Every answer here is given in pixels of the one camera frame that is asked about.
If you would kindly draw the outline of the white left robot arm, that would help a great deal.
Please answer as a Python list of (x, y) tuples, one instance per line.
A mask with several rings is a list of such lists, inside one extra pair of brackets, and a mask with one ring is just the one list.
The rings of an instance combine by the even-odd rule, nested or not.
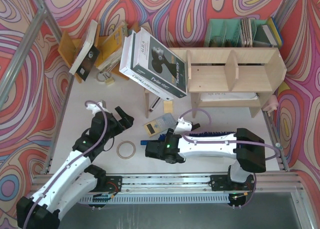
[(134, 118), (121, 107), (116, 119), (102, 101), (84, 103), (93, 114), (91, 126), (78, 138), (65, 162), (31, 197), (16, 204), (20, 229), (57, 229), (67, 212), (88, 192), (105, 189), (106, 171), (93, 165), (110, 139), (133, 126)]

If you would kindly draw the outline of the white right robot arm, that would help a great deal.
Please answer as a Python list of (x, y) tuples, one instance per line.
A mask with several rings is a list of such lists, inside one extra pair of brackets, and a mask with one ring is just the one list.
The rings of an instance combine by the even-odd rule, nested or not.
[(244, 183), (251, 174), (266, 172), (265, 142), (250, 130), (192, 133), (192, 129), (191, 122), (179, 118), (164, 138), (147, 142), (145, 156), (169, 164), (182, 164), (192, 157), (233, 159), (228, 173), (235, 183)]

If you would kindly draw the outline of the blue microfiber duster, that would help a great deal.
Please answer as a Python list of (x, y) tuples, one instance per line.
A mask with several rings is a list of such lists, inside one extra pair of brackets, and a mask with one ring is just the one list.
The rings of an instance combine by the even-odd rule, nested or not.
[[(229, 134), (235, 134), (235, 131), (220, 131), (220, 132), (199, 132), (199, 133), (190, 133), (188, 134), (191, 137), (219, 137)], [(161, 134), (158, 137), (158, 141), (164, 142), (165, 141), (166, 134)]]

